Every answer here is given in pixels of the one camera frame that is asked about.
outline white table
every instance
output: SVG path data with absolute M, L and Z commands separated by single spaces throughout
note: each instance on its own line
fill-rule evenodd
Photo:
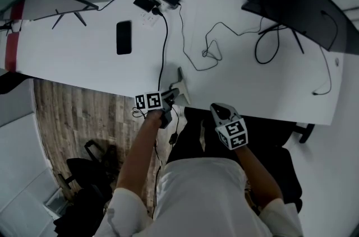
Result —
M 17 50 L 17 71 L 55 82 L 135 96 L 157 90 L 165 25 L 162 19 L 153 27 L 138 20 L 141 9 L 134 0 L 113 2 L 103 11 L 83 12 L 84 27 L 75 15 L 65 15 L 54 30 L 57 17 L 29 22 L 22 27 Z M 181 0 L 185 50 L 197 67 L 214 63 L 203 58 L 205 34 L 223 21 L 237 33 L 259 28 L 260 16 L 241 10 L 245 0 Z M 332 90 L 319 46 L 298 34 L 305 55 L 291 30 L 280 31 L 280 49 L 266 65 L 254 59 L 258 34 L 237 37 L 218 25 L 209 35 L 216 38 L 223 60 L 213 69 L 197 72 L 182 53 L 181 20 L 178 9 L 165 11 L 169 35 L 165 51 L 162 90 L 177 79 L 181 66 L 192 101 L 191 106 L 209 109 L 211 103 L 234 106 L 240 114 L 253 117 L 330 125 L 340 91 L 343 54 L 325 53 L 332 76 Z M 116 24 L 132 20 L 132 53 L 116 54 Z M 263 20 L 262 28 L 273 22 Z M 0 67 L 4 67 L 5 33 L 1 33 Z M 267 34 L 259 46 L 259 59 L 265 61 L 277 46 L 277 33 Z

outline floor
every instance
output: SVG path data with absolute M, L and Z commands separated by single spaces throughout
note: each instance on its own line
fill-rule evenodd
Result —
M 61 173 L 64 178 L 71 174 L 66 160 L 74 157 L 90 159 L 84 144 L 94 140 L 106 151 L 109 145 L 117 149 L 118 167 L 121 168 L 132 140 L 139 130 L 143 118 L 134 118 L 131 110 L 134 99 L 99 91 L 82 89 L 46 80 L 34 80 L 36 113 L 48 159 L 54 175 Z M 186 120 L 183 109 L 175 106 L 179 113 L 180 132 Z M 175 132 L 177 116 L 172 111 L 172 123 L 158 134 L 158 154 L 165 163 L 171 151 L 168 141 Z M 97 158 L 103 152 L 91 148 Z M 154 182 L 159 161 L 153 152 L 142 200 L 149 212 L 153 210 Z M 80 189 L 76 181 L 70 183 L 71 190 L 64 189 L 65 196 L 72 200 Z

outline sleeve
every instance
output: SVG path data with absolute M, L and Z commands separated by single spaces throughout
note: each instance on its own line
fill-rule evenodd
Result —
M 262 210 L 259 218 L 269 228 L 273 236 L 303 236 L 301 223 L 294 203 L 285 205 L 283 200 L 275 199 Z
M 132 191 L 117 188 L 95 237 L 132 236 L 151 222 L 141 198 Z

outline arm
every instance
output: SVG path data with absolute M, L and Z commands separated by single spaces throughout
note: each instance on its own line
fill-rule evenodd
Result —
M 283 199 L 282 192 L 274 178 L 247 146 L 239 147 L 234 151 L 242 164 L 248 180 L 251 183 L 254 195 L 262 208 L 272 200 L 277 198 Z
M 116 188 L 125 188 L 141 197 L 151 162 L 153 146 L 161 126 L 161 111 L 149 113 L 119 172 Z

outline person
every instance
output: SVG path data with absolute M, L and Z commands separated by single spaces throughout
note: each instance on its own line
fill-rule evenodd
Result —
M 213 118 L 204 120 L 202 150 L 199 138 L 205 114 L 201 112 L 185 109 L 187 124 L 158 181 L 153 219 L 140 196 L 162 112 L 148 113 L 122 165 L 96 237 L 302 236 L 294 203 L 283 203 L 276 181 L 247 146 L 231 151 L 220 142 Z M 259 216 L 245 199 L 247 178 L 263 208 Z

